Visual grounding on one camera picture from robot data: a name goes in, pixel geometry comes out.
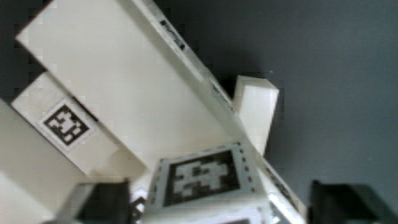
white cardboard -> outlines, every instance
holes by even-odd
[[[55,0],[18,40],[149,169],[245,135],[128,0]]]
[[[249,140],[261,155],[265,154],[277,95],[279,90],[266,79],[238,76],[233,105]]]

black and white square marker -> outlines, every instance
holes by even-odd
[[[146,208],[146,199],[138,197],[135,201],[131,202],[130,206],[131,206],[131,223],[138,224],[140,216],[142,216],[144,208]]]
[[[44,125],[67,146],[89,131],[89,126],[85,125],[66,104],[44,120]]]
[[[240,189],[231,151],[170,165],[165,206]]]
[[[160,161],[144,223],[270,223],[249,146],[247,142],[234,142]]]
[[[39,131],[64,152],[96,131],[96,125],[87,116],[78,104],[66,98],[39,120]]]
[[[131,208],[131,224],[140,224],[140,217],[144,214],[146,209],[146,198],[147,198],[147,191],[144,189],[138,189],[133,192],[131,195],[131,202],[130,202],[130,208]]]

white box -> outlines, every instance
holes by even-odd
[[[128,0],[55,0],[18,40],[149,169],[245,136]]]
[[[266,79],[238,76],[233,107],[249,140],[261,155],[265,154],[277,95],[279,90]]]
[[[147,168],[50,73],[37,77],[12,101],[12,107],[90,179],[146,179],[140,184],[133,182],[133,188],[146,189],[151,178]]]

white surface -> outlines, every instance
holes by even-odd
[[[243,136],[128,0],[55,0],[18,40],[149,169]]]
[[[67,105],[73,109],[76,116],[90,127],[87,136],[80,136],[73,143],[73,148],[60,142],[50,129],[43,125],[48,114],[59,108],[59,105]],[[73,101],[67,92],[60,85],[55,83],[50,73],[44,73],[25,89],[21,95],[12,101],[12,107],[44,135],[48,141],[59,148],[73,164],[82,172],[98,178],[137,178],[144,173],[144,164],[131,155],[130,151],[117,144],[112,135],[103,130],[101,125],[90,119],[89,114],[83,112],[80,105]]]
[[[89,179],[0,101],[0,223],[41,223]]]
[[[265,154],[277,95],[279,90],[266,79],[238,76],[233,105],[249,140],[261,155]]]

